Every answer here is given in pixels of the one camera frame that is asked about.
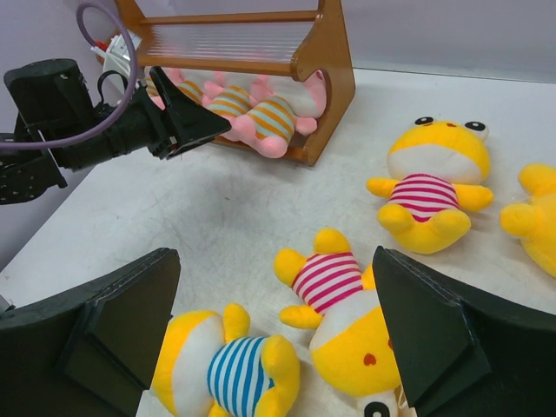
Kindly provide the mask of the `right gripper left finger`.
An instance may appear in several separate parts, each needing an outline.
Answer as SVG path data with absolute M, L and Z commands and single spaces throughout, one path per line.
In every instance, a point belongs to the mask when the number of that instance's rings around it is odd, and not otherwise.
M 159 248 L 1 314 L 3 416 L 134 416 L 153 379 L 180 278 Z

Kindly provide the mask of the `yellow plush red stripes top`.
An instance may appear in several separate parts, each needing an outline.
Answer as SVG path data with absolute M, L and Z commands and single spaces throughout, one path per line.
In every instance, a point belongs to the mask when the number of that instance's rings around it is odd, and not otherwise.
M 404 249 L 431 255 L 450 247 L 472 227 L 469 217 L 493 202 L 483 186 L 491 171 L 485 145 L 488 127 L 416 119 L 387 154 L 387 178 L 367 180 L 367 190 L 385 199 L 378 223 Z

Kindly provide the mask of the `pink plush blue stripes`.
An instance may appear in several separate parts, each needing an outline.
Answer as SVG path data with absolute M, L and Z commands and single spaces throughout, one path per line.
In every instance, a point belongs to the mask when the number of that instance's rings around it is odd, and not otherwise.
M 316 131 L 327 107 L 325 77 L 317 70 L 304 82 L 285 76 L 258 75 L 251 88 L 254 107 L 230 121 L 224 137 L 243 142 L 268 158 L 286 154 L 294 134 Z

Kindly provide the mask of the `wooden three-tier shelf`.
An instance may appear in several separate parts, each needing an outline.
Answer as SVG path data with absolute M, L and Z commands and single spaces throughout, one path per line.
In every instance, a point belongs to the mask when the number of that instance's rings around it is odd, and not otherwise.
M 135 1 L 119 1 L 116 9 L 124 26 L 142 38 L 137 57 L 143 67 L 203 70 L 208 79 L 224 71 L 296 82 L 320 70 L 327 107 L 318 127 L 308 136 L 294 134 L 280 158 L 316 164 L 354 98 L 354 71 L 338 1 L 321 1 L 313 10 L 197 16 L 149 17 Z M 252 149 L 224 136 L 220 143 Z

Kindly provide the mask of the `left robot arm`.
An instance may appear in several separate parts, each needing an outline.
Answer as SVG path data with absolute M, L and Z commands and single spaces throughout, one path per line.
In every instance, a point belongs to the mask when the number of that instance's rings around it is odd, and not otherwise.
M 50 59 L 8 71 L 3 81 L 17 106 L 13 132 L 1 135 L 1 203 L 33 201 L 64 188 L 64 169 L 79 171 L 145 148 L 169 160 L 231 129 L 174 85 L 162 68 L 150 70 L 157 105 L 140 83 L 128 103 L 94 104 L 73 59 Z

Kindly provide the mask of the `yellow plush red stripes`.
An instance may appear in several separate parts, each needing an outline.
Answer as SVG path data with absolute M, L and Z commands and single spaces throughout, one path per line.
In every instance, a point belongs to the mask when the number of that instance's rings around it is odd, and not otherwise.
M 274 273 L 301 299 L 279 318 L 290 327 L 313 330 L 308 350 L 319 376 L 353 398 L 366 416 L 398 415 L 400 373 L 374 271 L 360 267 L 344 234 L 320 230 L 310 256 L 280 250 Z
M 488 127 L 416 119 L 387 154 L 387 178 L 367 180 L 367 190 L 385 199 L 378 223 L 404 249 L 431 255 L 450 247 L 472 227 L 469 217 L 493 202 L 483 186 L 491 171 L 485 145 Z

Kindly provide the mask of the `yellow plush under pile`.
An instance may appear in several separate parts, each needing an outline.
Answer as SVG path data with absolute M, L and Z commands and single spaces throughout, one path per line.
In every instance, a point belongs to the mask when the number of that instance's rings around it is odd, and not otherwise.
M 500 226 L 520 240 L 541 269 L 555 277 L 555 167 L 531 163 L 518 179 L 529 199 L 505 206 L 500 211 Z

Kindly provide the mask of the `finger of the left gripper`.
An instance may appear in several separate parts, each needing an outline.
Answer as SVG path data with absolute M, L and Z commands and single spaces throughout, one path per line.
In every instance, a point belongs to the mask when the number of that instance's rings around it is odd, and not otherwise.
M 159 115 L 161 128 L 149 146 L 153 156 L 171 159 L 231 130 L 227 119 L 186 96 L 161 67 L 152 67 L 149 75 L 164 106 Z

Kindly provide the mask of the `pink plush orange stripes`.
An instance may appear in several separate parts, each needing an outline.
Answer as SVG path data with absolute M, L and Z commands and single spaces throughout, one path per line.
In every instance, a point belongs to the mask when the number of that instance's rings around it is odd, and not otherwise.
M 157 105 L 160 109 L 165 109 L 165 104 L 161 99 L 152 78 L 149 76 L 146 78 L 146 91 L 155 105 Z
M 219 116 L 234 121 L 248 113 L 255 105 L 251 88 L 256 74 L 216 71 L 204 85 L 203 105 Z

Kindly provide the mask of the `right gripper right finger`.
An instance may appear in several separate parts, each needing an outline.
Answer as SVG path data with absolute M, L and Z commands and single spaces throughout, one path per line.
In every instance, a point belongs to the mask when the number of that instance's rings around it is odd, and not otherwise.
M 378 247 L 380 305 L 419 416 L 553 416 L 555 317 Z

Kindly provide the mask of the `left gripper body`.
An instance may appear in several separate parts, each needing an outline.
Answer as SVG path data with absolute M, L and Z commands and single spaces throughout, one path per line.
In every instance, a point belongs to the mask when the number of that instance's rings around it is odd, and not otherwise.
M 120 117 L 100 135 L 99 160 L 109 161 L 146 148 L 161 160 L 177 151 L 178 119 L 168 109 L 160 109 L 138 84 Z

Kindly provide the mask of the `pink plush face-down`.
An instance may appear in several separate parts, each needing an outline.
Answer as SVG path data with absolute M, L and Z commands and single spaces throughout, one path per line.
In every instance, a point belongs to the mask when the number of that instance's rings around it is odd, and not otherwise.
M 165 67 L 164 71 L 184 95 L 197 104 L 202 104 L 204 83 L 209 78 L 209 73 L 207 71 L 173 67 Z

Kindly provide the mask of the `yellow plush blue stripes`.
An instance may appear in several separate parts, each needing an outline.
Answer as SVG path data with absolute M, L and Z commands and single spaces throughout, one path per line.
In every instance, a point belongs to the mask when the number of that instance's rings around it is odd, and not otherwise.
M 301 366 L 280 334 L 252 336 L 237 304 L 179 314 L 167 326 L 151 388 L 174 416 L 285 416 Z

